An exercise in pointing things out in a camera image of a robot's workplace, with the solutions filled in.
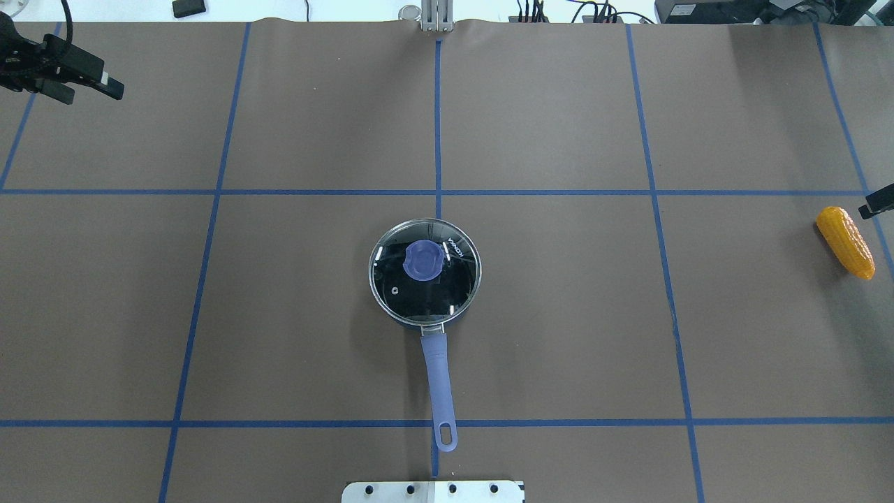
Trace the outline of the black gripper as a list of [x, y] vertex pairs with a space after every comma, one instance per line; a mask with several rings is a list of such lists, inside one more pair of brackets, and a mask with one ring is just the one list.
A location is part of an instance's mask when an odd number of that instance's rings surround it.
[[[60, 48], [52, 50], [45, 43], [37, 43], [20, 35], [9, 15], [1, 16], [2, 87], [21, 92], [21, 79], [47, 76], [49, 71], [60, 71], [66, 57], [66, 79], [70, 83], [98, 90], [114, 100], [124, 98], [124, 83], [112, 78], [105, 70], [105, 61], [80, 48], [73, 48], [73, 19], [65, 17], [65, 39]], [[61, 104], [73, 104], [75, 90], [66, 82], [36, 79], [34, 93], [48, 96]]]

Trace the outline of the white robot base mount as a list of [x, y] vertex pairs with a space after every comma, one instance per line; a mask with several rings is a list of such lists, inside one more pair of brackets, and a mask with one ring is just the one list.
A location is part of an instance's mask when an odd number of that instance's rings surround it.
[[357, 481], [342, 502], [525, 502], [522, 481]]

